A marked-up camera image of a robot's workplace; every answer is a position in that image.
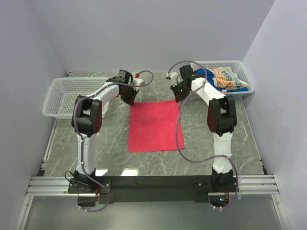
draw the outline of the basket filled with clothes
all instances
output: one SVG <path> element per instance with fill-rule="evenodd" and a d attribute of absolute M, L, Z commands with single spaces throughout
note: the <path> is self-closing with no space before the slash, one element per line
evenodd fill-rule
<path fill-rule="evenodd" d="M 242 97 L 254 92 L 254 85 L 241 61 L 197 61 L 207 70 L 208 82 L 225 95 Z M 204 74 L 196 64 L 191 65 L 195 73 Z"/>

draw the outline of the gray wall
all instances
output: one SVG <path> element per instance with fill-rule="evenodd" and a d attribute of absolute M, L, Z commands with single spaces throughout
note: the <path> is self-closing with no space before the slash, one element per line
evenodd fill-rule
<path fill-rule="evenodd" d="M 39 170 L 52 118 L 47 89 L 64 68 L 26 0 L 0 1 L 0 228 L 13 229 L 31 175 Z"/>
<path fill-rule="evenodd" d="M 29 0 L 66 70 L 242 60 L 274 0 Z"/>
<path fill-rule="evenodd" d="M 306 11 L 306 1 L 276 0 L 244 58 L 256 88 L 249 120 L 294 230 L 307 225 Z"/>

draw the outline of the pink towel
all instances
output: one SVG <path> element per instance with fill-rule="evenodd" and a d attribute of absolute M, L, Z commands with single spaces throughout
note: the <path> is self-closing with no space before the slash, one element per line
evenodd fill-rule
<path fill-rule="evenodd" d="M 175 100 L 141 102 L 130 106 L 129 152 L 176 150 L 175 128 L 179 104 Z M 181 125 L 180 148 L 184 148 Z"/>

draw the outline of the gray floor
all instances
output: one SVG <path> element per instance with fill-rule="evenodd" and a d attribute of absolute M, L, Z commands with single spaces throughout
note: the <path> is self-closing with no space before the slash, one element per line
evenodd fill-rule
<path fill-rule="evenodd" d="M 76 197 L 35 197 L 26 230 L 280 230 L 272 197 L 242 196 L 223 212 L 193 202 L 111 204 L 78 210 Z"/>
<path fill-rule="evenodd" d="M 113 72 L 73 73 L 74 76 L 115 76 Z M 149 80 L 149 75 L 142 75 Z M 170 83 L 163 72 L 156 72 L 153 83 L 140 89 L 136 102 L 174 99 Z M 187 103 L 181 117 L 185 143 L 184 153 L 191 159 L 207 158 L 214 154 L 213 136 L 207 126 L 208 105 L 198 96 Z M 231 152 L 240 174 L 263 174 L 260 157 L 242 99 L 236 99 L 238 124 L 232 138 Z M 130 107 L 120 98 L 110 101 L 103 126 L 96 138 L 95 163 L 106 175 L 209 175 L 213 161 L 194 164 L 184 160 L 177 151 L 128 152 Z M 70 120 L 60 120 L 55 131 L 45 176 L 63 176 L 77 165 L 77 137 Z"/>

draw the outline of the table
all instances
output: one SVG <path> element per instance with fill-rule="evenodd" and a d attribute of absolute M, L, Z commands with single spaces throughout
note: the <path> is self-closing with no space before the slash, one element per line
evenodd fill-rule
<path fill-rule="evenodd" d="M 70 77 L 116 76 L 115 72 L 74 72 Z M 164 72 L 155 72 L 151 85 L 141 88 L 135 102 L 151 102 L 174 99 L 169 89 L 170 82 Z M 149 74 L 141 76 L 146 81 Z M 214 155 L 213 136 L 207 127 L 208 105 L 197 95 L 187 102 L 181 116 L 185 143 L 184 153 L 190 159 L 207 158 Z M 241 98 L 236 99 L 237 126 L 232 137 L 232 159 L 241 175 L 263 174 L 262 163 L 250 128 Z M 144 153 L 128 152 L 128 129 L 130 107 L 114 98 L 103 120 L 95 144 L 95 164 L 100 173 L 119 175 L 210 175 L 213 161 L 190 163 L 176 150 Z M 63 176 L 77 166 L 78 144 L 70 120 L 60 120 L 55 127 L 54 137 L 48 153 L 44 176 Z"/>

